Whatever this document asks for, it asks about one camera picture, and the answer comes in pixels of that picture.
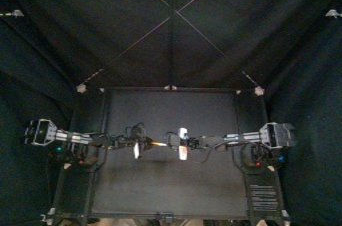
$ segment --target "cable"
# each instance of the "cable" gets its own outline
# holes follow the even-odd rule
[[[171,5],[165,1],[165,0],[159,0],[162,1],[162,3],[167,6],[171,7]],[[174,12],[181,16],[181,18],[187,22],[187,24],[194,28],[194,30],[198,32],[198,34],[205,38],[205,40],[211,44],[211,46],[217,49],[217,51],[226,57],[230,58],[226,53],[218,48],[218,46],[214,44],[214,42],[207,38],[207,36],[201,32],[201,30],[195,27],[195,25],[186,19],[186,17],[181,14],[181,12],[195,2],[197,0],[190,0],[189,3],[179,9],[179,10],[174,10]],[[106,70],[106,68],[114,63],[114,61],[116,61],[118,58],[120,58],[130,50],[132,47],[135,47],[136,44],[139,44],[147,36],[150,36],[151,33],[155,32],[156,29],[159,29],[159,27],[171,19],[171,17],[169,17],[162,23],[159,23],[159,25],[156,25],[156,27],[107,63],[106,66],[103,66],[103,68],[100,68],[84,81],[83,84],[90,82],[92,78],[95,78],[96,75],[100,74],[100,72],[103,72]],[[251,76],[246,73],[246,71],[241,68],[239,69],[242,74],[246,76],[246,78],[253,82],[253,84],[255,86],[259,86],[258,82],[251,78]]]
[[[207,147],[207,148],[209,148],[210,150],[209,150],[209,153],[207,153],[207,156],[206,156],[205,160],[202,160],[202,161],[194,161],[194,160],[191,160],[193,163],[195,163],[195,164],[203,164],[203,163],[207,162],[209,157],[210,157],[210,154],[211,154],[211,151],[213,151],[213,147]]]

